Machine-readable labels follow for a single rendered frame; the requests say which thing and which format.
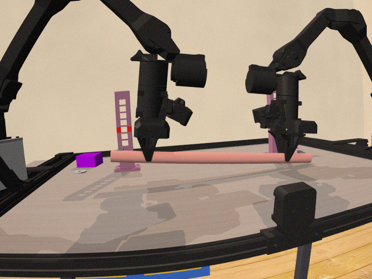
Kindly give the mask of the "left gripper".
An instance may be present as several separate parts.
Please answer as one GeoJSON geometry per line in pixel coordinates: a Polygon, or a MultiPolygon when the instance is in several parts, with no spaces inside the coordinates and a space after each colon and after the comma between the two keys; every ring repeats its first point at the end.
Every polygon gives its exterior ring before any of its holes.
{"type": "Polygon", "coordinates": [[[167,86],[138,84],[134,137],[138,139],[145,160],[151,162],[158,139],[168,139],[169,124],[159,118],[163,98],[167,97],[167,86]]]}

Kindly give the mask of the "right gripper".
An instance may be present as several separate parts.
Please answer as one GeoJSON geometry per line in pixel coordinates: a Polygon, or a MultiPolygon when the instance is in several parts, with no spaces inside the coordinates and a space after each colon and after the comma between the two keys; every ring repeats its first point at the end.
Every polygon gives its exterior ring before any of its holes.
{"type": "Polygon", "coordinates": [[[275,104],[278,104],[278,100],[282,100],[284,105],[285,121],[276,119],[266,124],[260,124],[260,128],[270,129],[268,132],[275,139],[277,151],[285,153],[286,162],[290,161],[306,133],[317,134],[318,126],[315,121],[305,121],[298,118],[298,106],[302,106],[302,101],[298,101],[298,99],[299,97],[295,96],[276,96],[275,104]]]}

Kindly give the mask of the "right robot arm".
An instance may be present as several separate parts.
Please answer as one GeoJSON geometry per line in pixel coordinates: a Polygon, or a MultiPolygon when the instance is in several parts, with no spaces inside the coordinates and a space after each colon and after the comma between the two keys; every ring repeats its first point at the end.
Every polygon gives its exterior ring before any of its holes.
{"type": "MultiPolygon", "coordinates": [[[[372,45],[367,38],[367,25],[361,12],[355,9],[325,8],[292,41],[274,52],[273,61],[268,67],[249,65],[245,79],[246,91],[266,95],[276,91],[276,96],[299,97],[299,81],[306,79],[306,76],[300,70],[283,74],[276,72],[298,67],[309,46],[326,27],[337,30],[352,43],[372,81],[372,45]]],[[[282,100],[278,100],[278,104],[271,100],[270,105],[253,109],[252,112],[255,123],[265,124],[278,118],[279,121],[285,121],[282,100]]]]}

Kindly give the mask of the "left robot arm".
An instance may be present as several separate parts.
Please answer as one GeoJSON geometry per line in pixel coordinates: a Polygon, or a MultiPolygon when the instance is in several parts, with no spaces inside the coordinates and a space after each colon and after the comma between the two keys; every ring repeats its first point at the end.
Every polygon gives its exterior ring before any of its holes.
{"type": "MultiPolygon", "coordinates": [[[[79,0],[35,0],[9,47],[0,61],[0,140],[6,137],[4,113],[22,86],[18,82],[19,71],[28,54],[53,15],[63,10],[70,1],[79,0]]],[[[180,54],[171,38],[167,24],[140,10],[130,0],[100,0],[132,30],[143,48],[130,58],[140,61],[138,84],[166,86],[168,63],[171,63],[171,81],[176,86],[204,88],[207,69],[204,54],[180,54]],[[158,60],[157,54],[165,60],[158,60]]],[[[185,100],[163,98],[159,118],[166,116],[186,126],[193,112],[185,106],[185,100]]]]}

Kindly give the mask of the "long salmon-pink rail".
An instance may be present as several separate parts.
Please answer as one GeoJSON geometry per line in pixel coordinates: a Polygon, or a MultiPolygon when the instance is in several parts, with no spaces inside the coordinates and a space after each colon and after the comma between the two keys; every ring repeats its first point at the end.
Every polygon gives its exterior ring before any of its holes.
{"type": "Polygon", "coordinates": [[[212,152],[162,152],[155,151],[151,162],[142,151],[126,151],[123,147],[111,150],[111,162],[164,163],[164,164],[275,164],[310,163],[311,153],[298,150],[289,162],[284,153],[212,153],[212,152]]]}

